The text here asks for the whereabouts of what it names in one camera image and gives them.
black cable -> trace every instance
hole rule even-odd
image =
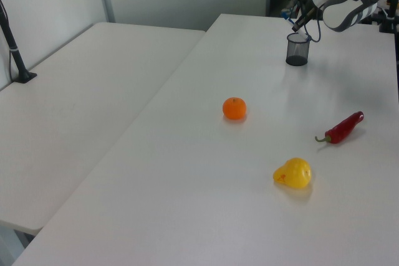
[[[297,5],[297,2],[295,2],[294,3],[294,5],[293,5],[293,7],[291,8],[291,10],[290,10],[290,12],[289,12],[289,19],[291,19],[291,16],[292,16],[292,12],[293,12],[293,10],[294,10],[294,7]]]
[[[301,12],[304,12],[304,4],[302,3],[302,1],[300,1],[300,0],[298,0],[299,1],[299,8],[300,8],[300,11]]]
[[[384,13],[385,17],[388,17],[387,12],[382,7],[377,6],[377,9],[380,9]]]
[[[321,8],[323,7],[323,5],[324,5],[324,4],[322,4],[321,6],[319,6],[319,7],[317,8],[317,11],[316,11],[317,28],[318,28],[318,30],[319,30],[319,38],[318,38],[317,40],[314,40],[314,39],[312,38],[312,36],[307,32],[306,24],[304,24],[304,29],[305,29],[306,34],[309,36],[309,38],[311,39],[311,41],[312,41],[312,42],[315,42],[315,43],[320,42],[320,40],[321,40],[321,38],[322,38],[322,31],[321,31],[321,28],[320,28],[320,20],[319,20],[319,11],[320,11]]]
[[[7,24],[9,25],[7,11],[6,11],[6,8],[4,7],[4,4],[2,3],[1,0],[0,0],[0,5],[1,5],[2,11],[6,15]],[[11,76],[11,50],[8,50],[8,75],[10,76],[11,83],[13,83],[14,81]]]

toy fruit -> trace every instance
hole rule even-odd
[[[292,188],[304,188],[312,179],[312,170],[308,162],[301,158],[292,158],[277,168],[273,180]]]
[[[246,112],[247,105],[243,99],[233,97],[223,103],[223,113],[230,120],[239,120],[245,116]]]

pen holder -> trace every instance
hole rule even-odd
[[[304,39],[297,32],[287,36],[287,58],[286,63],[289,65],[305,65],[307,64],[307,56],[309,54],[310,39]]]

floor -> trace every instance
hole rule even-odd
[[[289,0],[270,0],[269,17],[281,17],[281,10],[285,8]]]
[[[0,226],[0,266],[11,266],[25,247],[14,230]]]

pepper stem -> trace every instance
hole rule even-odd
[[[330,143],[331,142],[331,136],[327,135],[325,138],[323,138],[322,140],[318,139],[317,136],[314,137],[314,139],[318,142],[318,143],[322,143],[324,141]]]

